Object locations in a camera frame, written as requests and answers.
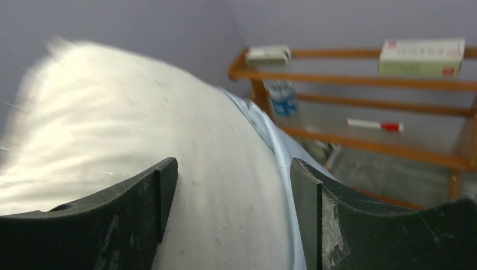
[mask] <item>white box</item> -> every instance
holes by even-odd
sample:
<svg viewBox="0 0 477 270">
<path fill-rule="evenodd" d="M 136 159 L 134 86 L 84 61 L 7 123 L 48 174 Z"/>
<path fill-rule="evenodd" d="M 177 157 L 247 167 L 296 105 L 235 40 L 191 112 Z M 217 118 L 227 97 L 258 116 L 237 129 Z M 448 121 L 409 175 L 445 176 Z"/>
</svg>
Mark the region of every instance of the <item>white box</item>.
<svg viewBox="0 0 477 270">
<path fill-rule="evenodd" d="M 464 59 L 463 38 L 386 40 L 379 57 L 378 71 L 384 76 L 458 76 Z"/>
</svg>

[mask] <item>wooden post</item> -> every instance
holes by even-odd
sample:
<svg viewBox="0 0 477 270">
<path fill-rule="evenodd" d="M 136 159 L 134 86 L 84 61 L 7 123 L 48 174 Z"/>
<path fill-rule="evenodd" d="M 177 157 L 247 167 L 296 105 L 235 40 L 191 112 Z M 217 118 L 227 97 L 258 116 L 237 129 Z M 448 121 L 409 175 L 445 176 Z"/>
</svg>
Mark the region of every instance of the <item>wooden post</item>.
<svg viewBox="0 0 477 270">
<path fill-rule="evenodd" d="M 455 152 L 469 161 L 469 170 L 477 171 L 477 94 L 471 105 L 473 117 L 467 119 L 462 126 Z M 460 197 L 462 171 L 453 170 L 451 173 L 451 186 L 449 199 Z"/>
<path fill-rule="evenodd" d="M 253 101 L 259 106 L 273 121 L 272 106 L 270 106 L 269 94 L 261 80 L 251 80 L 253 90 Z"/>
</svg>

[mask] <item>lavender wall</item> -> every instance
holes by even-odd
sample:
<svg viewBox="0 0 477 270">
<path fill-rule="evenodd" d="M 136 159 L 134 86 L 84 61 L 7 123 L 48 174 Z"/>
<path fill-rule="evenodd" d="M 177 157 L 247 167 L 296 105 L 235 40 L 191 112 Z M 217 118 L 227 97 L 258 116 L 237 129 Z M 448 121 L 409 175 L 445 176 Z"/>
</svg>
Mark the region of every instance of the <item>lavender wall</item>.
<svg viewBox="0 0 477 270">
<path fill-rule="evenodd" d="M 187 69 L 238 95 L 226 70 L 243 48 L 225 0 L 1 0 L 0 133 L 20 79 L 59 35 L 132 50 Z"/>
<path fill-rule="evenodd" d="M 247 46 L 288 44 L 292 48 L 380 47 L 386 38 L 465 37 L 477 45 L 474 11 L 470 0 L 228 0 Z M 297 61 L 292 69 L 322 74 L 377 75 L 376 61 Z M 466 62 L 461 78 L 477 78 L 477 65 Z M 392 91 L 329 85 L 298 84 L 302 92 L 373 97 L 408 102 L 467 106 L 472 94 L 427 91 Z M 346 117 L 404 123 L 406 145 L 450 152 L 462 121 L 397 112 L 356 110 L 349 107 L 306 106 L 311 118 L 338 115 L 336 132 L 350 132 Z M 382 137 L 382 141 L 402 139 Z"/>
</svg>

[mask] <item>wooden shelf rack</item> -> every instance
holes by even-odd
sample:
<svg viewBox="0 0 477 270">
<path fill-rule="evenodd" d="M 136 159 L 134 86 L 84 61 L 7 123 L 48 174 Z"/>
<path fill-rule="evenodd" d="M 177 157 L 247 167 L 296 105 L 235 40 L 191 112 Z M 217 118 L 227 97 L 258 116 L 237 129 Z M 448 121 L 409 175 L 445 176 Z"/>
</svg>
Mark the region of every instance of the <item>wooden shelf rack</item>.
<svg viewBox="0 0 477 270">
<path fill-rule="evenodd" d="M 348 86 L 370 87 L 397 87 L 412 88 L 417 91 L 425 89 L 446 92 L 477 93 L 477 80 L 464 81 L 455 79 L 407 79 L 362 76 L 314 75 L 296 73 L 261 72 L 247 67 L 243 50 L 231 64 L 228 76 L 231 80 L 249 79 L 253 87 L 253 101 L 273 119 L 273 109 L 269 102 L 269 95 L 263 85 L 264 79 L 292 80 L 316 84 L 340 84 Z M 378 59 L 381 52 L 377 49 L 295 49 L 292 50 L 293 59 Z M 477 47 L 465 49 L 465 59 L 477 59 Z M 336 97 L 322 94 L 298 93 L 299 100 L 320 102 L 322 104 L 347 105 L 367 107 L 383 110 L 397 110 L 420 114 L 457 116 L 466 119 L 454 154 L 441 154 L 410 147 L 401 147 L 349 138 L 344 135 L 310 132 L 292 127 L 281 127 L 290 136 L 295 138 L 314 139 L 328 143 L 335 143 L 344 147 L 357 148 L 366 151 L 378 152 L 408 158 L 426 163 L 432 163 L 452 169 L 449 199 L 459 197 L 462 172 L 477 172 L 477 98 L 470 108 L 392 102 L 383 100 L 368 100 L 360 98 Z"/>
</svg>

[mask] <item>blue bottle label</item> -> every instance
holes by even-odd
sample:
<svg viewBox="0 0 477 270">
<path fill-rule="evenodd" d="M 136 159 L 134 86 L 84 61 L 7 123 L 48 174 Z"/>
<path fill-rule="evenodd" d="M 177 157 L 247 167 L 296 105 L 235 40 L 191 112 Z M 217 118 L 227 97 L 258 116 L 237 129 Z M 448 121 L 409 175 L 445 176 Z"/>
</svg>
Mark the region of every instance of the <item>blue bottle label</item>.
<svg viewBox="0 0 477 270">
<path fill-rule="evenodd" d="M 296 95 L 290 95 L 288 98 L 281 101 L 272 100 L 275 113 L 280 116 L 290 116 L 297 111 L 298 104 L 296 101 Z"/>
</svg>

